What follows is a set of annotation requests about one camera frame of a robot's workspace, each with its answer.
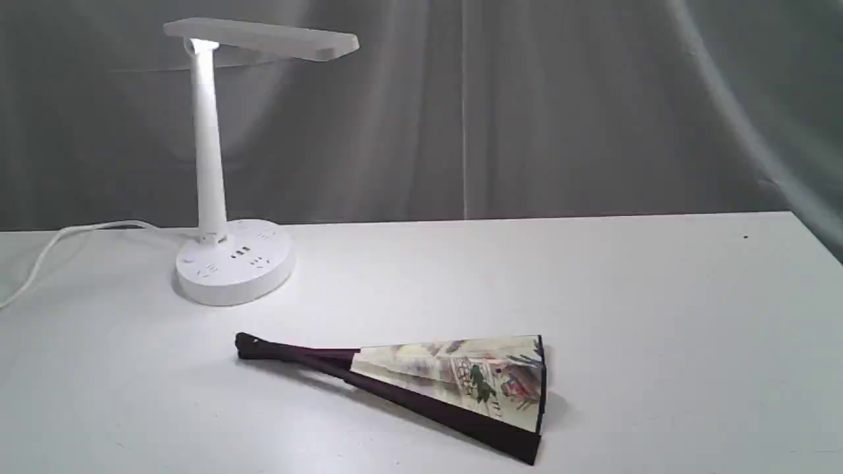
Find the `painted paper folding fan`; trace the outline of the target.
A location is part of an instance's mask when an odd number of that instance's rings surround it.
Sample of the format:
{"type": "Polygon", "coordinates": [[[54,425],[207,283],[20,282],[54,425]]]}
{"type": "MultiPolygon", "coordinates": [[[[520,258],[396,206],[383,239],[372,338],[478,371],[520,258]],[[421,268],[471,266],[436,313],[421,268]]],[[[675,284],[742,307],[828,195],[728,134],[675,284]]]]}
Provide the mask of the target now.
{"type": "Polygon", "coordinates": [[[547,399],[540,335],[308,348],[240,332],[234,345],[243,360],[297,364],[524,464],[538,458],[547,399]]]}

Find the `white desk lamp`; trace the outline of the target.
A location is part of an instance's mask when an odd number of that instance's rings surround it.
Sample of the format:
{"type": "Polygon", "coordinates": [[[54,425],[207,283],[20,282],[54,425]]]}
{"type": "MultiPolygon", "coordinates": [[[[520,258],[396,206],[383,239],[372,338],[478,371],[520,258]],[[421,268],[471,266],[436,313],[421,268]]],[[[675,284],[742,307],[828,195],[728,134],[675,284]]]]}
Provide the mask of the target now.
{"type": "Polygon", "coordinates": [[[192,60],[192,105],[198,189],[198,235],[178,252],[175,275],[189,300],[216,307],[250,303],[281,287],[297,261],[279,224],[227,216],[214,54],[222,45],[329,62],[359,49],[352,33],[232,19],[184,18],[166,23],[192,60]]]}

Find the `grey backdrop curtain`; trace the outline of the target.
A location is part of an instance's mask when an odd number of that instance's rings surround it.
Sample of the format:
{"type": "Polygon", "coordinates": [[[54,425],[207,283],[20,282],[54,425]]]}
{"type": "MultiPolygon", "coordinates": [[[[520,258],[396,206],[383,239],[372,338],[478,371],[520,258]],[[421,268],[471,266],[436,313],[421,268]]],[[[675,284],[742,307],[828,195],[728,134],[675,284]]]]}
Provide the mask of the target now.
{"type": "Polygon", "coordinates": [[[360,40],[217,51],[232,219],[790,210],[841,258],[840,1],[3,1],[4,231],[196,225],[190,17],[360,40]]]}

